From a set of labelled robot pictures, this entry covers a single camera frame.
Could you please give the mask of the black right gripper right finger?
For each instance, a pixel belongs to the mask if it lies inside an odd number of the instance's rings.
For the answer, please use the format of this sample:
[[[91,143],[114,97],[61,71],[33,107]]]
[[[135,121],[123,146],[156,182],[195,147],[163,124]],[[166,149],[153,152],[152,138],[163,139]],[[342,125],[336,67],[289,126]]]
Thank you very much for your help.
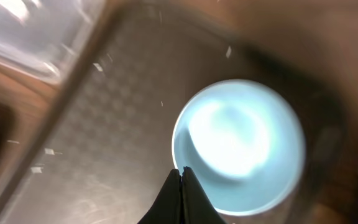
[[[182,173],[181,212],[185,224],[226,224],[212,206],[195,173],[184,167]]]

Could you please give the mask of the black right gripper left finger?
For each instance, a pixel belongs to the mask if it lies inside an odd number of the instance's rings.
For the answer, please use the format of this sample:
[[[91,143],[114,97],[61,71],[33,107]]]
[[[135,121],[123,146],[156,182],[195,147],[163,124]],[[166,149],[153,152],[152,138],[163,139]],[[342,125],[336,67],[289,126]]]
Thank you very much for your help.
[[[172,169],[160,192],[138,224],[181,224],[181,175]]]

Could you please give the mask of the light blue small bowl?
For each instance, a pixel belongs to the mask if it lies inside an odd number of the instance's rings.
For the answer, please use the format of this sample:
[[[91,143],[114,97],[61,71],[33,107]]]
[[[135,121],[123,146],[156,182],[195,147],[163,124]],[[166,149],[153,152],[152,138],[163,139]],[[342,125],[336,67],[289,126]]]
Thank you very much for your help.
[[[213,208],[244,217],[273,209],[295,190],[306,138],[289,102],[250,80],[213,83],[190,98],[173,128],[176,169],[195,173]]]

